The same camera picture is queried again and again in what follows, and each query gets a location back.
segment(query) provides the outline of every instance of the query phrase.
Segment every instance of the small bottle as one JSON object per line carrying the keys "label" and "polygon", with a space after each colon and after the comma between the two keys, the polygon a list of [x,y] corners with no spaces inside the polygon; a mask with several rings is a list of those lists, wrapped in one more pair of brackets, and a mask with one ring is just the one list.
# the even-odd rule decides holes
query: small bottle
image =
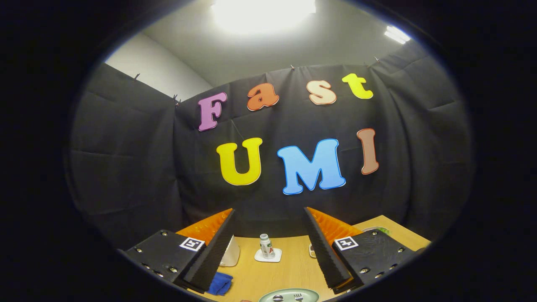
{"label": "small bottle", "polygon": [[261,246],[261,252],[263,253],[263,258],[272,259],[276,257],[276,254],[274,253],[274,249],[272,248],[272,242],[270,241],[269,236],[267,234],[261,234],[259,238],[261,238],[259,245]]}

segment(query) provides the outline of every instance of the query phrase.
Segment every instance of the letter m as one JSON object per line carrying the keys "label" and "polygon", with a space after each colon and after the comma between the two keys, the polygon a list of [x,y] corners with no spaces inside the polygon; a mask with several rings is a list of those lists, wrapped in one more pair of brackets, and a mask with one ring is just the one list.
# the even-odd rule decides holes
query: letter m
{"label": "letter m", "polygon": [[288,146],[278,150],[277,154],[284,160],[285,166],[287,186],[284,188],[284,194],[298,194],[304,190],[298,183],[299,176],[308,189],[313,191],[319,173],[323,175],[319,183],[319,187],[323,190],[345,185],[346,180],[341,177],[337,161],[338,145],[339,142],[336,139],[320,141],[317,143],[312,161],[309,161],[297,146]]}

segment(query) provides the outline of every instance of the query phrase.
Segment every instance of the blue towel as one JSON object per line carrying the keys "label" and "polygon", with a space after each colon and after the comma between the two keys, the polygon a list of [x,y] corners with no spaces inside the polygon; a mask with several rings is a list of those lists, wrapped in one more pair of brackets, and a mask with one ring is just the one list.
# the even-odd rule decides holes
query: blue towel
{"label": "blue towel", "polygon": [[223,296],[231,286],[231,279],[233,279],[233,277],[222,274],[221,272],[216,272],[216,275],[214,275],[211,286],[207,292],[210,294]]}

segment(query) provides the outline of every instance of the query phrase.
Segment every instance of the yellow letter u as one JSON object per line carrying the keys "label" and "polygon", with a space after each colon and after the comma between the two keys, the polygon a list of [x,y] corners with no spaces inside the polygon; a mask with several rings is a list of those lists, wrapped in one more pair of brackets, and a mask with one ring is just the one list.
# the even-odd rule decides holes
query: yellow letter u
{"label": "yellow letter u", "polygon": [[232,185],[249,185],[259,179],[261,175],[259,145],[261,143],[263,140],[260,138],[251,138],[242,142],[242,146],[248,150],[248,162],[250,163],[250,170],[246,173],[238,173],[235,168],[236,143],[230,142],[218,146],[216,152],[220,154],[220,169],[225,181]]}

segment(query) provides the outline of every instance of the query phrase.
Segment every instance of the table surface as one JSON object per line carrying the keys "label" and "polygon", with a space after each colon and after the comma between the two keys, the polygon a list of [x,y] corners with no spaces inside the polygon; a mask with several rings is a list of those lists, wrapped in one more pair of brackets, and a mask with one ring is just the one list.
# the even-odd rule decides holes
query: table surface
{"label": "table surface", "polygon": [[[396,222],[381,215],[371,220],[354,225],[359,230],[370,227],[383,227],[389,235],[412,250],[426,247],[429,240],[404,228]],[[249,300],[257,302],[264,294],[272,291],[299,287],[311,289],[319,293],[319,301],[335,296],[326,285],[317,259],[309,256],[309,237],[296,236],[271,238],[272,246],[282,250],[281,261],[278,263],[259,262],[253,256],[259,249],[259,238],[235,237],[241,254],[234,267],[219,267],[218,271],[233,276],[231,287],[225,296],[205,293],[201,296],[223,302],[239,302]]]}

